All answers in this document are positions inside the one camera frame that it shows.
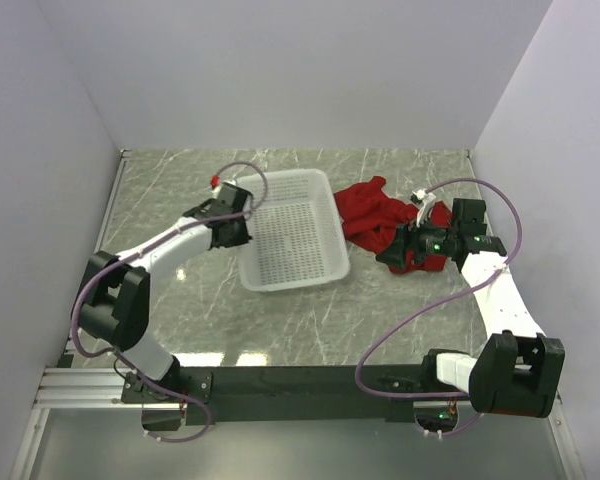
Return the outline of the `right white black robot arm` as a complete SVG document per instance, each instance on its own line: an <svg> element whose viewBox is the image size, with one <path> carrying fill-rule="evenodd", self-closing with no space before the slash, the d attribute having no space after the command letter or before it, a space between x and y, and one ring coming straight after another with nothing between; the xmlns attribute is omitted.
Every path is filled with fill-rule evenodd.
<svg viewBox="0 0 600 480"><path fill-rule="evenodd" d="M382 395L424 400L466 394L480 413L547 417L565 349L560 340L545 335L526 308L509 271L512 255L500 238L486 233L485 202L457 198L449 225L437 226L435 196L420 190L412 199L420 207L415 220L397 227L393 242L377 260L403 268L406 254L416 261L434 255L451 259L476 299L487 342L476 358L431 350L414 391L394 382Z"/></svg>

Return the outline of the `red t shirt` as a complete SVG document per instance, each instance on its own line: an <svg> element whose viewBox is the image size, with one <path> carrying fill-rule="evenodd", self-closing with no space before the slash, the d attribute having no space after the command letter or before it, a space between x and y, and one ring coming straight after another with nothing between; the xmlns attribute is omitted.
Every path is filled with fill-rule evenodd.
<svg viewBox="0 0 600 480"><path fill-rule="evenodd" d="M388 197L383 187L386 179L374 176L370 181L356 183L334 194L334 200L342 220L342 229L347 241L380 254L395 239L398 225L414 220L418 208L395 198ZM451 210L442 201L437 201L431 212L435 226L449 227ZM446 257L428 255L422 262L415 262L412 252L405 254L405 268L389 266L392 274L404 275L412 271L442 271Z"/></svg>

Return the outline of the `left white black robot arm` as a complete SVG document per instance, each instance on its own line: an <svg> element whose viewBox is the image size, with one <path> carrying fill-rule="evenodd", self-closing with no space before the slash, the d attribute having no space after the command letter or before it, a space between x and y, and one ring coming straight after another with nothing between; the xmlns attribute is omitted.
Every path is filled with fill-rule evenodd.
<svg viewBox="0 0 600 480"><path fill-rule="evenodd" d="M213 248L249 243L246 216L252 210L251 192L220 182L210 199L166 231L116 255L94 253L71 312L71 338L80 354L120 355L145 377L144 389L153 399L173 399L180 388L180 363L149 332L151 283Z"/></svg>

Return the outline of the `white plastic perforated basket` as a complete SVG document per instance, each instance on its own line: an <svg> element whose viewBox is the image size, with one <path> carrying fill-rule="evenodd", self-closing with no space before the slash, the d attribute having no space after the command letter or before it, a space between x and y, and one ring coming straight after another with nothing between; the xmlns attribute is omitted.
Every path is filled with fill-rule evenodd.
<svg viewBox="0 0 600 480"><path fill-rule="evenodd" d="M237 185L262 202L247 222L252 240L237 248L242 285L274 292L343 279L350 261L326 174L318 169L253 174Z"/></svg>

